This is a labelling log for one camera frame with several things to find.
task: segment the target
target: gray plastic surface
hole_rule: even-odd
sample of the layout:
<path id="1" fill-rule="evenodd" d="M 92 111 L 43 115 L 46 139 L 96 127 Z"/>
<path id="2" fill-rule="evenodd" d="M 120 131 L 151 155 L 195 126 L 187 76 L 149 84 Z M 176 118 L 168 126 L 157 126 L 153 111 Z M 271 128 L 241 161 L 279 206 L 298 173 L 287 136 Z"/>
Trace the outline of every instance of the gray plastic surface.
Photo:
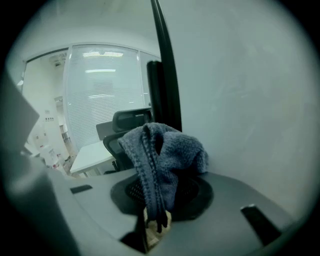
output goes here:
<path id="1" fill-rule="evenodd" d="M 92 221 L 119 240 L 133 231 L 137 217 L 122 214 L 112 202 L 110 190 L 118 181 L 135 173 L 131 169 L 65 182 L 69 188 L 84 184 L 93 187 L 73 196 Z M 241 207 L 250 204 L 255 204 L 280 231 L 292 224 L 291 217 L 281 207 L 243 182 L 213 173 L 203 174 L 201 178 L 213 188 L 214 199 L 210 207 L 195 220 L 174 222 L 170 232 L 149 255 L 177 255 L 178 252 L 179 255 L 238 256 L 262 248 L 258 236 L 240 211 Z"/>

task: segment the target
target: gray towel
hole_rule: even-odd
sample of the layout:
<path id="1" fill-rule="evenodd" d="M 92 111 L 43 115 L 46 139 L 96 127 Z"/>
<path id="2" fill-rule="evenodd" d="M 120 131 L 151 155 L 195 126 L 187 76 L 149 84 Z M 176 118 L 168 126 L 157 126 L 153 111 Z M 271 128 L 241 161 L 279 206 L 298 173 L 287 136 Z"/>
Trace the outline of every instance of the gray towel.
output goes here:
<path id="1" fill-rule="evenodd" d="M 194 137 L 162 123 L 146 123 L 118 139 L 131 159 L 140 179 L 148 220 L 166 218 L 165 210 L 175 206 L 178 177 L 175 172 L 188 169 L 204 173 L 208 154 Z"/>

